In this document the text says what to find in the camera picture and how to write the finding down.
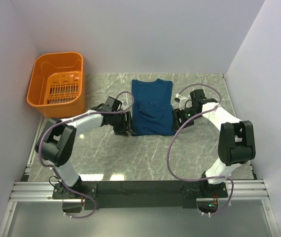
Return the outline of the blue Mickey Mouse t-shirt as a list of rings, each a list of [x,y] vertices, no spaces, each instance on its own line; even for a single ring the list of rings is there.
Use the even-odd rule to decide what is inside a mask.
[[[132,121],[134,136],[173,136],[173,82],[157,79],[152,82],[132,80]]]

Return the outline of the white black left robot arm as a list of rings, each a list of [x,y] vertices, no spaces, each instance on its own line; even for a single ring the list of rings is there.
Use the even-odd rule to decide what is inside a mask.
[[[84,196],[80,175],[75,171],[70,158],[78,135],[105,125],[113,127],[115,135],[135,134],[132,123],[131,106],[122,108],[123,103],[108,97],[88,111],[65,119],[50,118],[35,145],[39,161],[55,173],[64,193],[69,198]]]

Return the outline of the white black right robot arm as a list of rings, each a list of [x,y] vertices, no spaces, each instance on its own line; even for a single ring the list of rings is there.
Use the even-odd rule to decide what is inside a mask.
[[[206,118],[219,131],[218,158],[213,165],[196,180],[198,188],[193,193],[210,197],[224,191],[224,182],[231,173],[255,158],[255,140],[253,124],[248,120],[234,117],[214,98],[208,99],[202,89],[190,93],[190,99],[177,94],[175,101],[179,108],[173,110],[172,129],[176,134],[194,124],[200,117]]]

